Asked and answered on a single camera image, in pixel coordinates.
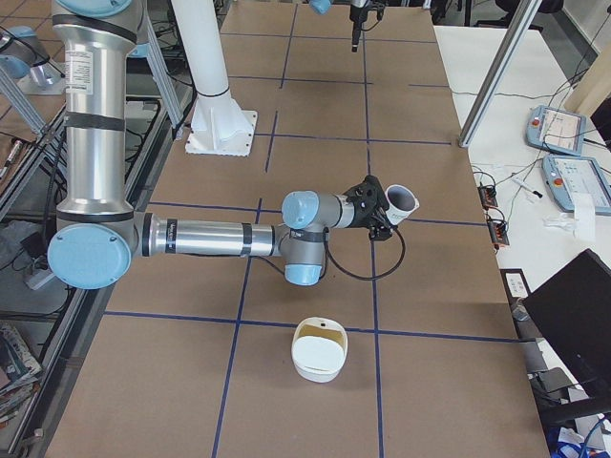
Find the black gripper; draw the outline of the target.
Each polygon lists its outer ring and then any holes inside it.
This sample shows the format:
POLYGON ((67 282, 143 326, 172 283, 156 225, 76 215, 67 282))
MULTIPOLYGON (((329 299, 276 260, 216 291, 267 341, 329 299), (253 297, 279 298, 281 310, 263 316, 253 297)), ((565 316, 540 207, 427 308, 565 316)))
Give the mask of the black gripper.
POLYGON ((388 199, 379 179, 372 175, 346 191, 348 203, 354 210, 349 227, 368 228, 370 239, 390 239, 395 226, 391 223, 376 220, 386 214, 388 199))
POLYGON ((351 36, 351 50, 353 52, 358 51, 359 43, 361 40, 361 22, 362 17, 366 15, 369 8, 369 0, 350 0, 349 19, 353 22, 352 24, 352 36, 351 36))

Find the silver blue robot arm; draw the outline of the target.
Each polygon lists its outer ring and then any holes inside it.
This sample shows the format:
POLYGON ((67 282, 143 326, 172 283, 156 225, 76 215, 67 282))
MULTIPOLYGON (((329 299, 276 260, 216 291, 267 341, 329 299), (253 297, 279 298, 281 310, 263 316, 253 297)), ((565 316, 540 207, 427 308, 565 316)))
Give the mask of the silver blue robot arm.
POLYGON ((283 201, 278 226, 139 213, 125 193, 126 63, 148 19, 142 1, 58 1, 53 27, 65 45, 67 195, 56 208, 47 259, 80 289, 118 281, 136 256, 281 257, 287 281, 310 286, 330 261, 333 228, 365 228, 373 240, 398 232, 390 193, 368 176, 333 195, 297 191, 283 201))
MULTIPOLYGON (((308 4, 317 14, 323 15, 330 10, 333 2, 331 0, 311 0, 308 2, 308 4)), ((369 10, 371 6, 372 2, 367 0, 349 1, 349 20, 352 23, 352 52, 358 52, 363 26, 368 19, 369 10)))

